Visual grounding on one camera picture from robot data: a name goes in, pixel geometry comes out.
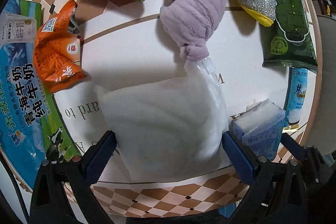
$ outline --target screw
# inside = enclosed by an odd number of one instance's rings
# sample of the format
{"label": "screw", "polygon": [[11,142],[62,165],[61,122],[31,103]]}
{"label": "screw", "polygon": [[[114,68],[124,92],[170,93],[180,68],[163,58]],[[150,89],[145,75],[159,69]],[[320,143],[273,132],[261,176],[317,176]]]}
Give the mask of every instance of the screw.
{"label": "screw", "polygon": [[297,161],[296,160],[290,160],[289,162],[291,163],[291,165],[297,166]]}
{"label": "screw", "polygon": [[43,166],[47,166],[49,164],[49,160],[44,160],[43,162],[42,162],[42,165]]}
{"label": "screw", "polygon": [[72,161],[73,162],[79,162],[82,159],[81,156],[73,156]]}
{"label": "screw", "polygon": [[259,156],[258,160],[260,160],[261,162],[266,162],[267,158],[265,156]]}

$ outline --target green snack bag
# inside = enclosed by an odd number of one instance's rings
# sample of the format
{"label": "green snack bag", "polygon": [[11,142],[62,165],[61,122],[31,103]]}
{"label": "green snack bag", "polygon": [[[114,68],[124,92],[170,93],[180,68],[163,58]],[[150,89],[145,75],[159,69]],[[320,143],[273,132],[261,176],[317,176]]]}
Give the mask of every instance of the green snack bag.
{"label": "green snack bag", "polygon": [[288,66],[318,72],[314,45],[302,0],[276,0],[276,34],[263,66]]}

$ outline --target clear plastic bag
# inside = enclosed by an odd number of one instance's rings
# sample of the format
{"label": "clear plastic bag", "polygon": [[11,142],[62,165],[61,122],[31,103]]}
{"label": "clear plastic bag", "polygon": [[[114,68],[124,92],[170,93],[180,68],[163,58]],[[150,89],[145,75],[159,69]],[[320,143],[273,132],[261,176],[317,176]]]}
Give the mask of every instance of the clear plastic bag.
{"label": "clear plastic bag", "polygon": [[184,66],[187,77],[107,91],[96,86],[109,128],[131,178],[173,182],[229,164],[224,95],[209,58]]}

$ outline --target table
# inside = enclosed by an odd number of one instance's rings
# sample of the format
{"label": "table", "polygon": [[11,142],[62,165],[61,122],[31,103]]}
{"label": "table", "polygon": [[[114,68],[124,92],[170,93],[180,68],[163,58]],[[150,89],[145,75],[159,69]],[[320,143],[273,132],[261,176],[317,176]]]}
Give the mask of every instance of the table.
{"label": "table", "polygon": [[[42,4],[43,22],[59,12],[68,0],[32,0]],[[110,90],[184,76],[178,48],[158,20],[164,0],[76,0],[76,18],[84,39],[82,67],[90,78],[70,90],[55,94],[70,135],[82,152],[107,129],[94,83]],[[322,82],[322,46],[311,0],[304,0],[320,73],[308,74],[308,88],[300,129],[292,137],[304,144],[314,121]],[[235,0],[229,0],[219,28],[208,42],[210,57],[218,69],[218,81],[226,95],[231,118],[253,103],[270,98],[283,106],[288,68],[262,68],[261,43],[268,30],[256,24]],[[66,115],[73,110],[73,115]],[[280,146],[276,162],[293,156]],[[111,214],[129,217],[170,217],[213,210],[241,199],[247,191],[232,166],[196,178],[173,183],[132,182],[122,170],[120,156],[113,160],[92,186],[94,195]],[[68,198],[76,202],[66,185]]]}

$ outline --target blue milk packaging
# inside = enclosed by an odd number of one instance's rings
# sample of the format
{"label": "blue milk packaging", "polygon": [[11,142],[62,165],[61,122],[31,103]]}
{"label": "blue milk packaging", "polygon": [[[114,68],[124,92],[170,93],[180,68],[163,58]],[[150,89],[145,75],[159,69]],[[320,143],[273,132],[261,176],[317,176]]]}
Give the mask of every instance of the blue milk packaging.
{"label": "blue milk packaging", "polygon": [[266,99],[233,120],[237,138],[257,155],[274,160],[280,144],[285,111]]}
{"label": "blue milk packaging", "polygon": [[30,192],[44,159],[79,155],[33,66],[40,23],[41,4],[26,0],[9,0],[0,15],[0,153]]}
{"label": "blue milk packaging", "polygon": [[307,69],[291,68],[291,80],[287,94],[286,114],[283,126],[287,129],[298,128],[302,106],[307,90]]}

